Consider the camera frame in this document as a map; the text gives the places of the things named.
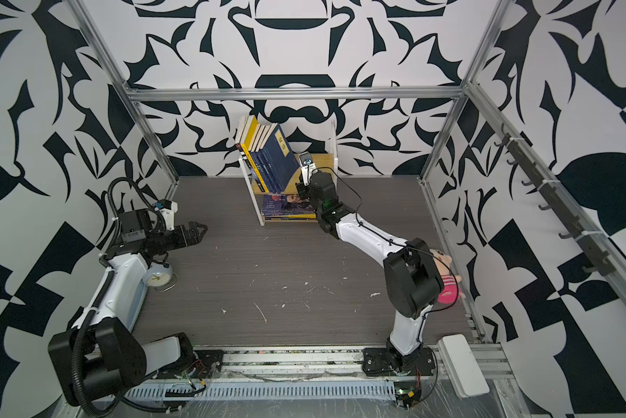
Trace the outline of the blue book underneath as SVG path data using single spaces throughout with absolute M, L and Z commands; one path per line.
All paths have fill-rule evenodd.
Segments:
M 281 126 L 279 125 L 281 132 L 279 134 L 276 135 L 276 137 L 279 139 L 280 141 L 280 145 L 281 145 L 281 149 L 283 150 L 283 154 L 285 156 L 285 161 L 286 161 L 286 165 L 287 168 L 285 169 L 285 179 L 286 181 L 289 182 L 291 181 L 292 177 L 295 175 L 295 173 L 297 172 L 297 170 L 300 168 L 300 164 L 297 160 L 297 157 L 295 156 L 295 152 L 292 150 L 291 146 L 289 145 L 286 136 L 283 133 L 283 129 L 281 128 Z

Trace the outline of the yellow cartoon cover book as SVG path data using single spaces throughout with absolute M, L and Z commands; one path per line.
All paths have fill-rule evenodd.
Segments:
M 239 146 L 241 150 L 243 151 L 244 155 L 246 156 L 248 162 L 252 166 L 255 172 L 255 177 L 257 178 L 257 181 L 261 185 L 261 190 L 264 193 L 267 193 L 269 191 L 269 188 L 267 186 L 266 181 L 264 180 L 262 176 L 262 170 L 260 169 L 260 165 L 257 159 L 255 158 L 254 152 L 253 152 L 253 145 L 255 144 L 259 129 L 260 129 L 260 124 L 257 121 L 257 118 L 253 115 L 249 115 L 248 118 L 246 119 L 245 127 L 243 128 L 243 131 L 241 133 Z

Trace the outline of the purple book with old man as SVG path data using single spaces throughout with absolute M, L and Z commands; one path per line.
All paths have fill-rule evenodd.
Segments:
M 297 214 L 293 212 L 273 212 L 272 214 L 262 213 L 262 217 L 265 221 L 313 221 L 316 220 L 316 214 L 314 212 L 303 212 Z

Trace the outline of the blue book front yellow label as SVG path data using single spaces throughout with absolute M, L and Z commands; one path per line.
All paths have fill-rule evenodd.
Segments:
M 255 163 L 255 172 L 257 174 L 257 177 L 260 183 L 262 184 L 264 193 L 271 193 L 271 187 L 270 187 L 271 181 L 269 180 L 269 177 L 266 174 L 266 168 L 261 157 L 262 137 L 265 135 L 266 132 L 267 132 L 267 125 L 260 125 L 257 128 L 249 150 L 250 150 L 253 162 Z

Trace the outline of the small blue book yellow label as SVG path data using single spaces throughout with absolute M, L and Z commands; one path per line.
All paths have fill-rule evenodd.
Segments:
M 271 129 L 273 127 L 274 127 L 273 125 L 267 125 L 267 132 L 262 137 L 261 157 L 262 157 L 262 161 L 263 161 L 263 163 L 265 165 L 265 168 L 266 168 L 266 174 L 268 175 L 269 180 L 271 181 L 271 186 L 270 186 L 271 187 L 271 194 L 278 194 L 280 192 L 280 188 L 279 188 L 278 182 L 276 180 L 276 177 L 271 172 L 271 166 L 270 166 L 270 163 L 269 163 L 269 157 L 267 156 L 267 153 L 265 151 L 266 143 L 268 141 L 269 134 L 271 133 Z

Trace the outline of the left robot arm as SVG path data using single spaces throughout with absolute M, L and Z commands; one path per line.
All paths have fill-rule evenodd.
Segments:
M 161 373 L 180 374 L 195 359 L 186 334 L 141 345 L 133 327 L 147 292 L 166 291 L 175 284 L 169 254 L 201 243 L 208 228 L 195 221 L 175 224 L 178 206 L 172 200 L 119 211 L 114 188 L 120 183 L 136 185 L 121 177 L 107 190 L 115 230 L 100 256 L 100 285 L 72 327 L 53 336 L 48 345 L 65 400 L 90 417 L 108 416 L 120 403 L 136 408 L 126 397 L 129 390 Z

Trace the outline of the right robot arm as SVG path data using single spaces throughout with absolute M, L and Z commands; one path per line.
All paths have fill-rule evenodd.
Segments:
M 304 167 L 296 187 L 299 196 L 316 210 L 321 230 L 361 250 L 384 268 L 387 296 L 396 310 L 386 343 L 387 361 L 394 371 L 412 369 L 423 348 L 426 318 L 445 288 L 440 273 L 445 263 L 423 240 L 389 234 L 342 203 L 327 167 Z

